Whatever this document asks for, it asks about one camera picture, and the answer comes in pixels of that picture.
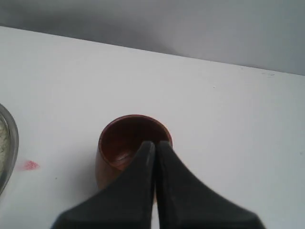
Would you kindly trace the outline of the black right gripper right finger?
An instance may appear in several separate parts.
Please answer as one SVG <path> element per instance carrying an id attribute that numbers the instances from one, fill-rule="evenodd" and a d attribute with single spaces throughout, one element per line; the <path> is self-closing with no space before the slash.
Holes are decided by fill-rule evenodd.
<path id="1" fill-rule="evenodd" d="M 162 229 L 265 228 L 255 213 L 201 182 L 166 141 L 156 147 L 155 185 Z"/>

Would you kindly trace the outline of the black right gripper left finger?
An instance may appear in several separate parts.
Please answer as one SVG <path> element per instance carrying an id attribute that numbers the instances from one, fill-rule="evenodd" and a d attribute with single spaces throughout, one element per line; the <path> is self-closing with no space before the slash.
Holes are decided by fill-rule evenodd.
<path id="1" fill-rule="evenodd" d="M 149 229 L 155 145 L 144 141 L 128 167 L 105 189 L 61 213 L 54 229 Z"/>

